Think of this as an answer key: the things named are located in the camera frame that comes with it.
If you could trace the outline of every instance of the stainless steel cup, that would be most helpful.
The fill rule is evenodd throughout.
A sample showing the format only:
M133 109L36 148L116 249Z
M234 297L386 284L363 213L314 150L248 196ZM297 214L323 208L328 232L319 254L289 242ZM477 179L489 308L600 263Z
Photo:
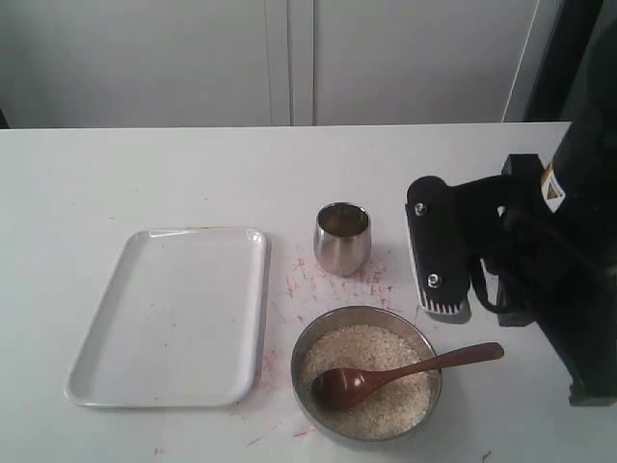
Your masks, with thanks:
M317 214L313 251L325 271L346 277L370 257L370 217L361 207L332 203Z

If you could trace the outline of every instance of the rice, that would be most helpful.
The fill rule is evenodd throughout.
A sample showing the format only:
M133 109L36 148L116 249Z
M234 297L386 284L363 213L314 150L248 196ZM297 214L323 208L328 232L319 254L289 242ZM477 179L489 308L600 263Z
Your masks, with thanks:
M312 381L330 368L385 370L418 362L416 351L385 328L352 325L324 335L308 350L300 371L300 389L308 411L331 429L359 439L387 439L420 422L428 410L428 373L393 381L345 411L317 408Z

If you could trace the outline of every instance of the bowl rim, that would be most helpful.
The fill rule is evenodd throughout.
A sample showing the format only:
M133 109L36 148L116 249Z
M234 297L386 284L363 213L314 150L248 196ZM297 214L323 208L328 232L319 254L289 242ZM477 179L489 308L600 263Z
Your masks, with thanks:
M341 312L344 310L349 310L349 309L370 309L374 312L377 313L383 313L385 315L391 316L393 318L398 319L399 321L405 323L406 325L409 325L412 329L416 330L416 332L419 334L420 338L424 341L424 343L427 345L427 347L430 349L430 351L433 353L433 356L436 357L437 356L437 352L435 351L435 348L433 347L433 344L431 344L431 342L426 338L426 336L424 336L424 333L422 333L420 331L419 328L417 328L414 323L412 323L410 320L408 320L407 318L402 317L401 315L397 314L397 313L393 313L390 311L387 311L385 309L381 309L379 307L374 307L374 306L368 306L368 305L351 305L351 306L344 306L344 307L339 307L336 309L332 309L331 311L327 311L325 313L322 313L321 315L317 316L311 323L309 323L307 325L307 327L302 331L302 333L300 334L300 336L298 336L298 339L296 339L296 342L293 346L293 351L291 353L291 361L290 361L290 373L291 373L291 387L293 388L293 392L296 396L296 399L298 400L298 402L300 402L301 404L301 409L305 414L308 414L313 420L315 420L316 422L318 422L321 426L323 426L325 429L327 429L328 431L334 433L334 435L336 436L340 436L343 437L345 439L350 439L352 441L356 441L356 442L364 442L364 443L378 443L378 442L386 442L386 441L392 441L395 439L400 439L406 436L409 436L413 433L415 433L419 428L421 428L423 426L424 423L426 423L429 419L429 417L432 415L433 411L435 410L437 403L439 402L439 399L442 395L442 384L443 384L443 375L442 375L442 370L441 369L437 369L436 372L438 373L438 377L439 377L439 381L437 384L437 390L435 392L435 399L431 401L428 410L426 411L426 413L424 414L424 416L422 417L422 419L415 424L413 427L411 427L410 429L400 433L400 434L396 434L393 436L388 436L388 437L384 437L384 438L378 438L378 439L363 439L363 438L359 438L359 437L354 437L354 436L350 436L347 434L343 434L339 431L336 431L335 429L332 429L331 427L329 427L328 425L324 424L318 417L316 417L315 415L313 415L310 410L307 408L307 406L305 405L305 403L302 401L302 399L300 398L299 392L298 392L298 384L297 381L294 377L294 365L297 364L298 362L298 344L300 343L300 340L302 338L304 338L307 333L309 333L309 331L312 329L312 327L314 325L316 325L317 323L319 323L323 318L325 318L326 316L332 316L333 313L337 313L337 312Z

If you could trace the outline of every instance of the table surface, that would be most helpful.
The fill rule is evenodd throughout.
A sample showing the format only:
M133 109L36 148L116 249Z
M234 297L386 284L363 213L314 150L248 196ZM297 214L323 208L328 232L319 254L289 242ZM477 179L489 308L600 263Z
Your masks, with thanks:
M567 125L0 131L0 436L4 461L616 461L617 408L572 408L570 377L539 328L500 328L471 296L471 321L416 311L403 205L425 175L494 175L510 152L546 162ZM361 277L327 276L311 237L323 204L363 205L373 253ZM271 243L260 378L216 410L93 410L64 385L132 233L253 226ZM438 351L487 340L506 356L446 370L411 441L366 451L314 431L290 389L294 341L345 305L414 321Z

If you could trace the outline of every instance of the stainless steel bowl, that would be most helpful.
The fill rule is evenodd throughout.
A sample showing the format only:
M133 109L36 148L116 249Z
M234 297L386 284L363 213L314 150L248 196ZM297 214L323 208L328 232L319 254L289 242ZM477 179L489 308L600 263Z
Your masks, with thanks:
M442 372L440 370L433 370L428 373L431 397L428 410L422 420L407 431L388 437L387 439L359 439L353 436L341 434L340 432L335 431L325 425L322 419L318 416L318 413L311 413L310 409L307 407L307 403L310 400L310 397L308 397L309 393L303 392L300 388L300 371L305 355L313 343L319 340L326 333L342 328L343 326L358 324L380 326L390 330L395 335L399 336L403 340L406 340L409 345L417 351L420 360L429 359L431 357L435 357L436 355L431 343L412 323L388 311L370 306L349 306L324 313L323 315L315 318L315 320L312 321L305 331L302 332L293 348L293 354L291 356L291 382L293 384L293 391L296 396L296 400L298 401L298 405L316 429L343 444L354 445L359 443L385 442L392 441L394 439L398 440L409 436L420 425L426 422L437 404L442 391Z

